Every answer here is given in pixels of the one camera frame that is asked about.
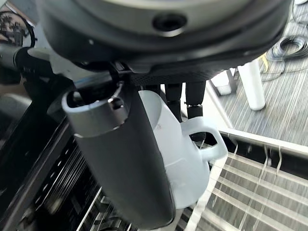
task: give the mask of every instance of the robotic arm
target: robotic arm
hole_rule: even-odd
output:
[[[174,202],[138,89],[165,84],[168,106],[180,120],[179,89],[185,82],[188,116],[201,116],[206,80],[276,43],[291,0],[37,3],[46,38],[60,56],[4,45],[0,49],[8,57],[0,63],[45,71],[30,67],[39,59],[48,66],[45,75],[73,80],[76,89],[62,106],[97,181],[136,227],[168,225]]]

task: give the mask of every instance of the black cable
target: black cable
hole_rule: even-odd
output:
[[[6,13],[17,15],[24,22],[24,24],[25,24],[25,26],[26,26],[26,28],[29,32],[30,38],[31,38],[30,47],[34,47],[35,46],[35,34],[34,34],[34,31],[33,31],[33,27],[27,22],[27,20],[23,16],[21,16],[17,13],[14,13],[12,11],[2,11],[2,12],[0,12],[0,17],[2,15],[6,14]]]
[[[296,45],[297,49],[293,53],[287,53],[284,49],[287,45]],[[288,36],[282,38],[267,52],[266,58],[269,61],[292,61],[308,56],[307,39],[303,36]]]
[[[305,70],[308,70],[308,67],[305,67],[305,68],[302,68],[302,69],[299,69],[299,70],[293,70],[293,71],[283,71],[283,72],[280,72],[280,73],[263,72],[263,73],[261,73],[262,75],[277,75],[277,76],[274,76],[274,77],[271,77],[271,78],[262,78],[261,81],[262,82],[270,82],[270,81],[278,79],[282,74],[296,73],[296,72],[301,72],[301,71],[305,71]]]

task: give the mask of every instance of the gray carpet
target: gray carpet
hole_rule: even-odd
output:
[[[295,15],[302,15],[298,20],[308,22],[308,3],[296,7]],[[291,17],[284,34],[308,37],[308,27],[298,25]],[[237,93],[221,96],[220,101],[235,129],[308,145],[308,58],[285,65],[286,73],[279,76],[272,73],[281,72],[283,64],[269,62],[270,74],[262,74],[266,100],[263,110],[254,112],[249,108],[240,81]]]

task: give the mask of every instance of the jug handle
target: jug handle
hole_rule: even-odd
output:
[[[214,136],[217,144],[212,147],[199,150],[203,161],[220,159],[227,155],[228,149],[221,137],[220,132],[216,128],[215,124],[209,121],[208,118],[198,116],[188,119],[187,121],[181,123],[181,129],[184,136],[189,136],[197,132],[208,132]]]

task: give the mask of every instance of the wire rack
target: wire rack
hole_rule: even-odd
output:
[[[77,231],[137,231],[117,213],[100,188]]]
[[[229,154],[196,226],[200,231],[306,231],[308,181]]]

